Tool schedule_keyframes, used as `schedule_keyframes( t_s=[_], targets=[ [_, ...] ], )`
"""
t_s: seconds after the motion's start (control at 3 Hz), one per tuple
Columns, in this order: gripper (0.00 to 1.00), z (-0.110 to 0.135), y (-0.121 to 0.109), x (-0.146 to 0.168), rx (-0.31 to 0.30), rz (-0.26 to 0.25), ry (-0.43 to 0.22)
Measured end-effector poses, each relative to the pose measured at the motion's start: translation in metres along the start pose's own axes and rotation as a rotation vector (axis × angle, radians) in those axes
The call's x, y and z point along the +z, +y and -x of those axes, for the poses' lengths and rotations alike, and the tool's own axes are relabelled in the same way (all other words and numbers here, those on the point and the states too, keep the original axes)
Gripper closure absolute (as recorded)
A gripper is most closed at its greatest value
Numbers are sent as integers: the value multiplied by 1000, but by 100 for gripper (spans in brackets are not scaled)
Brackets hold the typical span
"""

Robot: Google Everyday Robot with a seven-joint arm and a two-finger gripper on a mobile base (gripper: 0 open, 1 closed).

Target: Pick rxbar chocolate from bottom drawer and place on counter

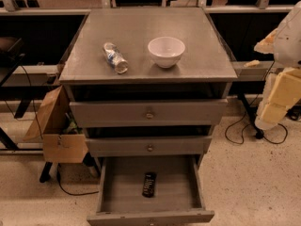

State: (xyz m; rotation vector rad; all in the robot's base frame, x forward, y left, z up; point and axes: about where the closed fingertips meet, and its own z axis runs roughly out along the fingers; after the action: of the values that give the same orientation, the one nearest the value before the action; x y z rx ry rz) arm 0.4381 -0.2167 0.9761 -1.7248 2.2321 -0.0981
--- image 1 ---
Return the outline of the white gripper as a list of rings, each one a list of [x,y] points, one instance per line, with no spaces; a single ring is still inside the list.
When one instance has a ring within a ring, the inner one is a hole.
[[[257,42],[254,51],[261,54],[274,53],[277,29]],[[301,100],[301,69],[286,68],[281,73],[269,73],[257,110],[255,125],[262,130],[275,127],[297,102]]]

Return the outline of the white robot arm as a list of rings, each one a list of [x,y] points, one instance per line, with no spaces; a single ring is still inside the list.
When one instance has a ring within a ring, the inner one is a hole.
[[[255,51],[273,54],[284,67],[281,73],[269,73],[265,80],[255,125],[262,130],[275,127],[301,100],[301,2],[280,22],[277,29],[257,43]]]

